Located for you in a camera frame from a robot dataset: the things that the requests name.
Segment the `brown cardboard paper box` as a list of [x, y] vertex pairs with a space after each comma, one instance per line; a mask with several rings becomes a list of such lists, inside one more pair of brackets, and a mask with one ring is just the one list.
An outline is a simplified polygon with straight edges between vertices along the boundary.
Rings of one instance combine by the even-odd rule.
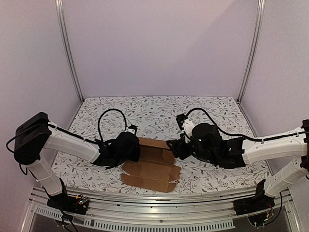
[[167, 143], [162, 140], [140, 138], [140, 160], [126, 161], [121, 180], [124, 184], [156, 192], [172, 192], [180, 179], [181, 167]]

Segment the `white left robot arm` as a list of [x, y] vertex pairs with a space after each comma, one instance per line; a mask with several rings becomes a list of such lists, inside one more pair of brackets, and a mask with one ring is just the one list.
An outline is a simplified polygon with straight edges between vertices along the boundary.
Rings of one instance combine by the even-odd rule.
[[111, 169], [125, 161], [139, 161], [140, 141], [136, 131], [137, 128], [132, 125], [115, 139], [91, 141], [59, 127], [48, 119], [47, 113], [39, 112], [16, 129], [14, 159], [28, 168], [60, 209], [67, 210], [72, 200], [64, 193], [64, 185], [41, 156], [41, 151], [59, 151]]

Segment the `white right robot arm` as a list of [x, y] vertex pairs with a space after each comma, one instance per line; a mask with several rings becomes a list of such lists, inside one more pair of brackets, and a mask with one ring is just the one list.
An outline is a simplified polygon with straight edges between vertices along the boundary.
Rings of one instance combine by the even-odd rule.
[[224, 169], [244, 167], [258, 161], [293, 157], [292, 161], [257, 185], [256, 194], [250, 199], [254, 211], [261, 210], [282, 190], [309, 173], [309, 129], [306, 125], [272, 137], [250, 138], [231, 135], [224, 140], [214, 124], [195, 125], [186, 119], [181, 125], [179, 139], [167, 140], [175, 158], [189, 156]]

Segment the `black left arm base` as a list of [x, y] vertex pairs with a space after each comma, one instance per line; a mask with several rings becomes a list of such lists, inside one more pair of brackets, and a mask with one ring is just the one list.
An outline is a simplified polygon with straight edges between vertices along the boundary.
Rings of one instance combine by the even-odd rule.
[[89, 198], [82, 194], [79, 194], [77, 196], [69, 196], [64, 182], [61, 178], [59, 180], [62, 186], [62, 191], [59, 194], [55, 196], [50, 196], [45, 190], [49, 198], [47, 205], [49, 207], [56, 208], [61, 212], [65, 211], [80, 215], [86, 215], [90, 202]]

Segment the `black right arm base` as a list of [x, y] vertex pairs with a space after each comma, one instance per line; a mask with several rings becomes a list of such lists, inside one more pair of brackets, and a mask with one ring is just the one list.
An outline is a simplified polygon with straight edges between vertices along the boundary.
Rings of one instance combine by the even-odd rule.
[[233, 201], [234, 211], [237, 216], [266, 210], [275, 206], [275, 197], [269, 197], [265, 194], [265, 182], [266, 180], [264, 179], [257, 184], [254, 196]]

